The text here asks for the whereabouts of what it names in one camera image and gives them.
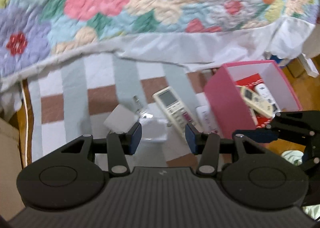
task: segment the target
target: remote display screen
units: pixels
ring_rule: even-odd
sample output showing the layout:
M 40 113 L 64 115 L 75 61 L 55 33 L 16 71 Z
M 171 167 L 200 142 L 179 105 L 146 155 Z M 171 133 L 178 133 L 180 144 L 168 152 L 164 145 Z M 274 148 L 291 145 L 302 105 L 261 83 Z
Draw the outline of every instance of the remote display screen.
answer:
M 246 98 L 248 98 L 249 100 L 252 100 L 253 94 L 252 94 L 251 91 L 249 91 L 249 90 L 246 89 L 245 92 L 244 92 L 244 96 L 245 96 Z
M 172 92 L 169 90 L 165 91 L 164 93 L 161 93 L 158 97 L 166 107 L 169 107 L 171 104 L 176 103 L 178 101 L 172 94 Z

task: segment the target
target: pink box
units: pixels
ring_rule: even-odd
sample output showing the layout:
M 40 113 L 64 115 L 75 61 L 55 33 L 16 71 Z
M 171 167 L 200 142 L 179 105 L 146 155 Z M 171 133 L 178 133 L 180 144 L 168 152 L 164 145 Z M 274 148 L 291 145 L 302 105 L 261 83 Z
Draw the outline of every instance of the pink box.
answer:
M 207 82 L 204 93 L 225 138 L 231 138 L 237 129 L 256 128 L 235 85 L 235 81 L 256 73 L 260 74 L 281 110 L 302 110 L 290 83 L 274 61 L 224 64 Z

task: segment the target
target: ribbed black surface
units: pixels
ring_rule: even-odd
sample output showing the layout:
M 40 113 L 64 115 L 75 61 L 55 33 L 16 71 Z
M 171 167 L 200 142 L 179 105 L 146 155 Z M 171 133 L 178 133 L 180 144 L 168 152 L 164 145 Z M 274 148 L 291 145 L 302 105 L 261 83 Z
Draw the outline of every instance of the ribbed black surface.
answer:
M 221 193 L 212 179 L 189 168 L 143 168 L 113 178 L 93 201 L 64 212 L 26 208 L 10 221 L 21 228 L 310 228 L 314 222 L 298 208 L 259 212 Z

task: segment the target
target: light green cloth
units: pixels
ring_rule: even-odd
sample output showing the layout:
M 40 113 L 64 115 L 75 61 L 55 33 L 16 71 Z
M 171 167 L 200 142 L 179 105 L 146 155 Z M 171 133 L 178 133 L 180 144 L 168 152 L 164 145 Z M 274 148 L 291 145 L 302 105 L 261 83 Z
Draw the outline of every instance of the light green cloth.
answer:
M 302 156 L 303 153 L 298 150 L 288 150 L 283 152 L 281 155 L 281 157 L 294 165 L 302 164 Z M 320 205 L 306 206 L 303 207 L 302 210 L 314 220 L 320 217 Z

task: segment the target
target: ruffled white sheet edge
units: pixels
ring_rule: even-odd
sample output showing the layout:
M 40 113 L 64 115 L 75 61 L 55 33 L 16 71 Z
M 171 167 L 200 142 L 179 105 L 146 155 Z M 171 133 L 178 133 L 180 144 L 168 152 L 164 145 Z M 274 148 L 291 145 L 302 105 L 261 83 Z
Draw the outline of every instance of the ruffled white sheet edge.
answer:
M 0 93 L 16 82 L 40 73 L 49 65 L 92 53 L 112 52 L 139 61 L 174 63 L 190 71 L 219 67 L 224 63 L 263 60 L 269 51 L 279 58 L 296 58 L 314 24 L 282 16 L 264 27 L 216 33 L 145 33 L 118 36 L 52 55 L 1 80 Z

